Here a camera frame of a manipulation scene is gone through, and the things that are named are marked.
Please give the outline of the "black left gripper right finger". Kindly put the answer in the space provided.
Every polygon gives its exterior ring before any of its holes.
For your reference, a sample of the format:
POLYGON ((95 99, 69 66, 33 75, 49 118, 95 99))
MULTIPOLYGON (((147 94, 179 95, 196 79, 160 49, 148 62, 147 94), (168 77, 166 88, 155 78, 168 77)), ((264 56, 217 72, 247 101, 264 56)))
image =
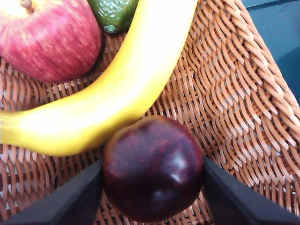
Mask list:
POLYGON ((300 218, 204 158, 204 191, 216 225, 298 225, 300 218))

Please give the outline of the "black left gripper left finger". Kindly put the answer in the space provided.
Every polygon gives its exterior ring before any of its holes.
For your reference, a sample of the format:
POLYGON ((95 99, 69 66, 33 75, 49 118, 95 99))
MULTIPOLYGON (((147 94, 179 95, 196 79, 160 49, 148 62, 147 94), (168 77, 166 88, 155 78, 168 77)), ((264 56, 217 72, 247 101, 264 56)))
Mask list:
POLYGON ((5 225, 91 225, 102 196, 102 160, 53 193, 4 222, 5 225))

